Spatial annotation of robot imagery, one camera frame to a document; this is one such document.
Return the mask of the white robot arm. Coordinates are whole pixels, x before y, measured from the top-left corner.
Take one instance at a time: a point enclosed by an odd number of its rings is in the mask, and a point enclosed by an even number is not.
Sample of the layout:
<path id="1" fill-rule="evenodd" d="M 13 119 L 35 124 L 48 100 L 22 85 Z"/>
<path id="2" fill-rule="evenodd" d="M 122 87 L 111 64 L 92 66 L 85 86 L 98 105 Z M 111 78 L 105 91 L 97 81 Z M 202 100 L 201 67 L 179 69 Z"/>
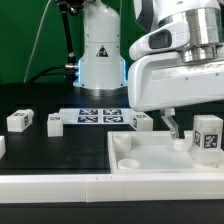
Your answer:
<path id="1" fill-rule="evenodd" d="M 74 85 L 98 96 L 126 84 L 132 109 L 159 110 L 171 136 L 182 138 L 172 108 L 224 99 L 223 2 L 133 0 L 136 23 L 146 34 L 129 48 L 133 64 L 124 78 L 119 17 L 107 15 L 101 0 L 87 0 L 84 55 Z"/>

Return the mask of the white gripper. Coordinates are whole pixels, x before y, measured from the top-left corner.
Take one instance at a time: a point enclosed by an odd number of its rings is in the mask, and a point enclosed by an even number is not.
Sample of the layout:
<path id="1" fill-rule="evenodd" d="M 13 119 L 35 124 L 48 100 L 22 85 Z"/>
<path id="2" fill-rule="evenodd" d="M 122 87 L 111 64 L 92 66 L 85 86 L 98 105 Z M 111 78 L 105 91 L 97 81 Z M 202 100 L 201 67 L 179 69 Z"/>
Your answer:
<path id="1" fill-rule="evenodd" d="M 190 42 L 186 21 L 169 23 L 132 44 L 134 63 L 128 71 L 128 98 L 136 111 L 160 110 L 173 140 L 184 139 L 184 129 L 174 119 L 175 109 L 224 99 L 224 44 L 218 57 L 185 63 L 179 51 Z"/>

